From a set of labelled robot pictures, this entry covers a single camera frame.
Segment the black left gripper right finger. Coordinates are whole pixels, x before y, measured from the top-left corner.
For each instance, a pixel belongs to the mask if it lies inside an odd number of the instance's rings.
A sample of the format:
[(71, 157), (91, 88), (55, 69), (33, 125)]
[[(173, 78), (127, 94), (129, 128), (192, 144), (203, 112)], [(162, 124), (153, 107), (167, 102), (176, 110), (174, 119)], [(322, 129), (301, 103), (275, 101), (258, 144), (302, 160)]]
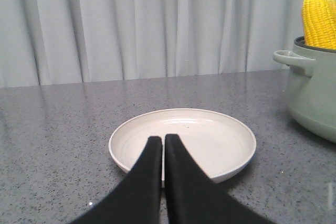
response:
[(177, 134), (166, 135), (164, 158), (170, 223), (264, 223), (201, 170)]

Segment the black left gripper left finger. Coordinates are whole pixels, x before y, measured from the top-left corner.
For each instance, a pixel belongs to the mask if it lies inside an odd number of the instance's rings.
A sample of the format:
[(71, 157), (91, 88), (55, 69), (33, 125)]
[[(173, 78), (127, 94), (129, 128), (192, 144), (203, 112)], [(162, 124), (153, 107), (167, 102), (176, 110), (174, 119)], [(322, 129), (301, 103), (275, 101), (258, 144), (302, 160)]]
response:
[(159, 223), (161, 183), (162, 140), (151, 136), (118, 186), (72, 223)]

